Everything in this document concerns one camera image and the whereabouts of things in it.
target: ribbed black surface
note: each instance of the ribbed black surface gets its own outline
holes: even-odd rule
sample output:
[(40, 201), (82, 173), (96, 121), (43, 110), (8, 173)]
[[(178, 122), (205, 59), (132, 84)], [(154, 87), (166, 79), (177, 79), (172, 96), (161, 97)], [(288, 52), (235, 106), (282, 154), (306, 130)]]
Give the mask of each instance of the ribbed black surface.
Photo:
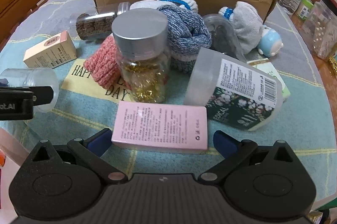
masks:
[[(250, 219), (230, 207), (219, 189), (197, 183), (192, 175), (135, 174), (130, 182), (111, 185), (92, 208), (62, 221), (20, 218), (13, 224), (245, 224)], [(301, 220), (287, 224), (309, 224)]]

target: green floral label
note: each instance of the green floral label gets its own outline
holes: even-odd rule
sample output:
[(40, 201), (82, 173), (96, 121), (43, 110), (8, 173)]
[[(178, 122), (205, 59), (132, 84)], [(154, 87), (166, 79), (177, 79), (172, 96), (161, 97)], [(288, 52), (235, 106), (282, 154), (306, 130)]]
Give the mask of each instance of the green floral label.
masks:
[(242, 130), (248, 130), (269, 117), (274, 110), (260, 101), (216, 87), (207, 105), (207, 116)]
[(208, 118), (248, 130), (270, 117), (276, 103), (274, 79), (222, 59), (218, 82), (206, 109)]

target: pink box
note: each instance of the pink box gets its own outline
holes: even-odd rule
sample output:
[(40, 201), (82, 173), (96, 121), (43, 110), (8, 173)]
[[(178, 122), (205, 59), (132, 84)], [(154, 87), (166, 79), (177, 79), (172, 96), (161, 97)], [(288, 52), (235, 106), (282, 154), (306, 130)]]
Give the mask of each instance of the pink box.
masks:
[(111, 140), (127, 149), (201, 153), (207, 138), (205, 107), (120, 101)]

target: pink knitted fabric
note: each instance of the pink knitted fabric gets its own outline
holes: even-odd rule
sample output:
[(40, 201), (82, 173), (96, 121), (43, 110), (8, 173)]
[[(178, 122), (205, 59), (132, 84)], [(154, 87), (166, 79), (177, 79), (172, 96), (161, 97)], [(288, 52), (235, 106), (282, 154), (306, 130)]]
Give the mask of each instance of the pink knitted fabric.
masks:
[(84, 67), (91, 72), (91, 76), (104, 89), (109, 89), (120, 77), (116, 62), (117, 47), (113, 36), (108, 36), (101, 47), (84, 62)]

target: tablecloth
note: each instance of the tablecloth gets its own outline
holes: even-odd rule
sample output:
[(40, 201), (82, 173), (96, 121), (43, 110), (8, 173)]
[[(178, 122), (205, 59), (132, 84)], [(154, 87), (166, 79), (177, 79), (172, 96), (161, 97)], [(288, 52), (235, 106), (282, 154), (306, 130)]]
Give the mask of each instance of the tablecloth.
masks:
[[(24, 68), (26, 49), (68, 29), (71, 14), (85, 13), (94, 7), (93, 0), (49, 0), (30, 15), (15, 31), (0, 53), (0, 71)], [(255, 132), (240, 131), (214, 120), (208, 121), (209, 148), (204, 154), (170, 154), (120, 149), (112, 146), (103, 159), (127, 175), (134, 172), (192, 172), (199, 175), (223, 160), (213, 147), (213, 133), (222, 130), (259, 145), (286, 140), (306, 167), (317, 188), (316, 200), (336, 192), (336, 140), (328, 99), (314, 61), (290, 19), (277, 5), (269, 15), (267, 26), (282, 37), (284, 48), (271, 59), (291, 95), (278, 116)], [(78, 59), (54, 69), (60, 83), (55, 108), (36, 113), (32, 120), (3, 121), (1, 126), (28, 150), (40, 139), (65, 144), (75, 137), (88, 138), (104, 127), (113, 129), (118, 101), (127, 99), (122, 80), (106, 91), (95, 85), (82, 64), (99, 42), (80, 41), (72, 36)], [(182, 104), (189, 76), (170, 72), (166, 103)]]

